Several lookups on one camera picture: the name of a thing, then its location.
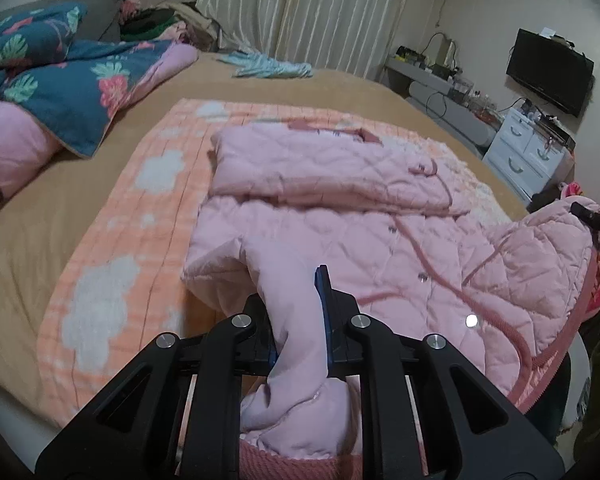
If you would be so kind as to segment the pink quilted jacket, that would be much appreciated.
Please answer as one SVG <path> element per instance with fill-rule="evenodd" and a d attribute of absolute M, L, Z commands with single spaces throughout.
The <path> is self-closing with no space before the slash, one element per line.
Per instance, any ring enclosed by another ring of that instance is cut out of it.
<path fill-rule="evenodd" d="M 484 226 L 456 174 L 419 152 L 258 122 L 211 142 L 182 279 L 226 315 L 259 295 L 279 353 L 240 407 L 244 478 L 362 472 L 360 382 L 327 374 L 319 266 L 364 314 L 401 336 L 445 336 L 519 411 L 532 408 L 595 283 L 592 233 L 570 198 Z"/>

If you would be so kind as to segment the pile of mixed clothes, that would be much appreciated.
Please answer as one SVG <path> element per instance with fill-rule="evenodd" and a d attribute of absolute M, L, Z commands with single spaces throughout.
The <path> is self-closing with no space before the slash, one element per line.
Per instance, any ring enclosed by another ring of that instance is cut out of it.
<path fill-rule="evenodd" d="M 123 41 L 173 40 L 202 52 L 219 50 L 220 25 L 203 16 L 193 2 L 164 2 L 143 8 L 140 0 L 123 0 L 119 14 Z"/>

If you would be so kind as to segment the white drawer cabinet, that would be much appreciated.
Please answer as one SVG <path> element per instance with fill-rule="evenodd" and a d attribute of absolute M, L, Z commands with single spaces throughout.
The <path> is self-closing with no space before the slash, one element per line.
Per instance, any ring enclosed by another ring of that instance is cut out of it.
<path fill-rule="evenodd" d="M 505 115 L 483 162 L 526 205 L 549 186 L 565 182 L 574 166 L 568 148 L 516 108 Z"/>

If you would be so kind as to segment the orange white checked blanket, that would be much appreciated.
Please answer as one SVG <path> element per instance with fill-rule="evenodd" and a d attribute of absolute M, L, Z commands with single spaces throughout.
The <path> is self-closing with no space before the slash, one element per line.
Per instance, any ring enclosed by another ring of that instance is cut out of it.
<path fill-rule="evenodd" d="M 140 140 L 50 297 L 36 353 L 42 407 L 58 426 L 158 333 L 200 332 L 213 323 L 180 278 L 211 180 L 211 136 L 227 125 L 297 119 L 320 129 L 363 129 L 392 148 L 440 159 L 460 178 L 480 222 L 514 218 L 466 162 L 414 128 L 324 108 L 181 100 Z"/>

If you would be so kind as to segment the tan bed sheet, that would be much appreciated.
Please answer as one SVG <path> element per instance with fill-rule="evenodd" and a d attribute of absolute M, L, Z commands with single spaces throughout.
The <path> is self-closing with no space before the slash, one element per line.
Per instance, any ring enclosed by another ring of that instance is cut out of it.
<path fill-rule="evenodd" d="M 318 70 L 306 79 L 242 79 L 232 73 L 213 55 L 202 54 L 118 114 L 93 158 L 57 155 L 0 210 L 0 386 L 27 411 L 43 413 L 35 346 L 60 272 L 137 143 L 181 99 L 330 108 L 397 125 L 445 143 L 492 188 L 509 218 L 526 214 L 517 195 L 481 160 L 382 84 L 336 70 Z"/>

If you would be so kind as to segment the striped beige curtain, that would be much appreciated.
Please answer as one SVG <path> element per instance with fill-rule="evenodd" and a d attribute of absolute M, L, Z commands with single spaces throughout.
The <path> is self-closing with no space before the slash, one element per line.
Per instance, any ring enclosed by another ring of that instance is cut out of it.
<path fill-rule="evenodd" d="M 224 50 L 375 79 L 406 0 L 196 0 Z"/>

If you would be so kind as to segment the blue floral pink quilt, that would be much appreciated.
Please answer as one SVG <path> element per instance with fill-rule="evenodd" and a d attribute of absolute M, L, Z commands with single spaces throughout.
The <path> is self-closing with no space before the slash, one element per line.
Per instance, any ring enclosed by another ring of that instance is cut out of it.
<path fill-rule="evenodd" d="M 79 40 L 65 61 L 0 71 L 0 207 L 66 150 L 91 158 L 116 116 L 197 61 L 191 44 Z"/>

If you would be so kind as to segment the light blue garment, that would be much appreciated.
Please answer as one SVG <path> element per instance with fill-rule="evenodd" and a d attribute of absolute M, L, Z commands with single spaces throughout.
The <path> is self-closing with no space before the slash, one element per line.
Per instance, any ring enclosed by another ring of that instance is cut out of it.
<path fill-rule="evenodd" d="M 313 76 L 309 63 L 291 63 L 270 58 L 262 53 L 230 52 L 219 61 L 236 68 L 236 78 L 301 79 Z"/>

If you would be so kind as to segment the blue floral pillow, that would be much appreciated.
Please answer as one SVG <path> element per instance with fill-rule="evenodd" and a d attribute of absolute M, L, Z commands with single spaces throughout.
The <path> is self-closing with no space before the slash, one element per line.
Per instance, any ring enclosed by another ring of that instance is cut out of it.
<path fill-rule="evenodd" d="M 63 61 L 87 6 L 69 1 L 9 15 L 0 21 L 0 70 Z"/>

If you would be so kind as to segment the grey pillow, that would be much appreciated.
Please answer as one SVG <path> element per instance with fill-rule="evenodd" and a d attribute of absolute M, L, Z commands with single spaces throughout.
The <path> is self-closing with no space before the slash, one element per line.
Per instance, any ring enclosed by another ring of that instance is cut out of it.
<path fill-rule="evenodd" d="M 120 41 L 119 16 L 123 0 L 36 0 L 0 11 L 0 21 L 12 14 L 28 12 L 71 1 L 86 6 L 86 15 L 82 18 L 76 32 L 76 39 L 103 42 Z"/>

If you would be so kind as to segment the black wall television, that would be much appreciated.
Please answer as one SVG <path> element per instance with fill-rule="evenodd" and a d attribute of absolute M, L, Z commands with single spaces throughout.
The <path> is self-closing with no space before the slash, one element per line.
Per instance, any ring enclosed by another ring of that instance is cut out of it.
<path fill-rule="evenodd" d="M 594 62 L 535 32 L 519 29 L 506 75 L 563 112 L 579 117 L 593 83 Z"/>

